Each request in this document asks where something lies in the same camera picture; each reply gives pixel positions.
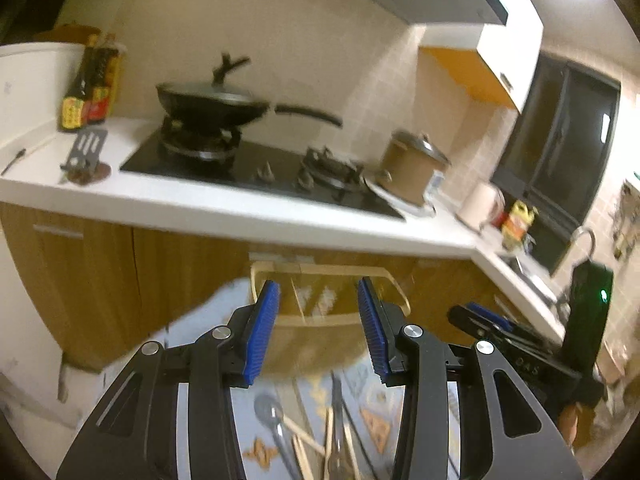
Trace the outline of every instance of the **gas stove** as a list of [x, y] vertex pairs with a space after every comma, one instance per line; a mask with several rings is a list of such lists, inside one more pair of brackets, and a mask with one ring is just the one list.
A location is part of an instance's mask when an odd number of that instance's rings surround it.
[[121, 166], [122, 171], [258, 190], [403, 219], [362, 182], [362, 166], [337, 160], [330, 150], [305, 155], [254, 142], [156, 130]]

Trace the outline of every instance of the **window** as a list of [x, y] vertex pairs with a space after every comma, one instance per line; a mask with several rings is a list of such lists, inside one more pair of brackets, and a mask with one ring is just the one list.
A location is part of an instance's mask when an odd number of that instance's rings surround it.
[[620, 83], [541, 54], [529, 98], [492, 181], [536, 206], [533, 256], [548, 269], [583, 224], [607, 165]]

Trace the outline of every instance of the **orange cabinet underside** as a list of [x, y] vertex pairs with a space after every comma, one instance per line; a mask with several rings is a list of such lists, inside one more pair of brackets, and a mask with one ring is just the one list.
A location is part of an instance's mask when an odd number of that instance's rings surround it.
[[435, 46], [425, 46], [423, 49], [435, 57], [473, 99], [516, 109], [509, 93], [475, 50]]

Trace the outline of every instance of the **wooden chopstick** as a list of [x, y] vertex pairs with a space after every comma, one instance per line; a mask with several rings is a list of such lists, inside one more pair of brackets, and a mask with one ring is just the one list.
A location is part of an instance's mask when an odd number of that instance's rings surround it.
[[334, 410], [327, 409], [326, 412], [326, 434], [324, 436], [324, 474], [322, 480], [329, 480], [329, 459], [331, 458], [331, 447], [334, 441]]
[[347, 450], [349, 451], [349, 458], [351, 459], [351, 467], [353, 467], [353, 478], [354, 480], [362, 480], [360, 469], [358, 468], [358, 460], [356, 459], [356, 452], [353, 448], [351, 426], [347, 420], [344, 421], [344, 439], [347, 441]]
[[287, 415], [282, 414], [282, 422], [293, 433], [300, 437], [303, 442], [306, 442], [314, 451], [317, 451], [320, 455], [324, 456], [324, 447], [320, 446], [305, 430], [300, 428], [293, 420]]
[[311, 471], [309, 465], [309, 459], [306, 456], [305, 445], [302, 443], [302, 439], [298, 435], [292, 437], [293, 449], [296, 452], [296, 458], [298, 459], [298, 465], [300, 466], [300, 472], [302, 473], [302, 480], [314, 480], [314, 474]]

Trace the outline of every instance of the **faucet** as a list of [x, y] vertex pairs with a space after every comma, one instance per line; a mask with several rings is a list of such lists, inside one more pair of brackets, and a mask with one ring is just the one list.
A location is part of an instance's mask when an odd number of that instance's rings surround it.
[[571, 247], [574, 246], [574, 244], [577, 242], [578, 238], [580, 238], [583, 234], [588, 234], [591, 237], [591, 247], [589, 248], [589, 256], [588, 257], [589, 257], [590, 260], [593, 258], [593, 253], [596, 250], [596, 233], [594, 233], [593, 229], [591, 229], [590, 227], [585, 227], [584, 225], [581, 225], [580, 227], [578, 227], [572, 233], [571, 238], [569, 239], [569, 243], [566, 246], [566, 249], [562, 253], [562, 256], [560, 256], [560, 260], [558, 261], [558, 265], [556, 266], [554, 271], [551, 273], [551, 277], [552, 278], [556, 275], [556, 273], [558, 272], [558, 269], [560, 269], [560, 266], [564, 262], [564, 259], [566, 258], [569, 250], [571, 250]]

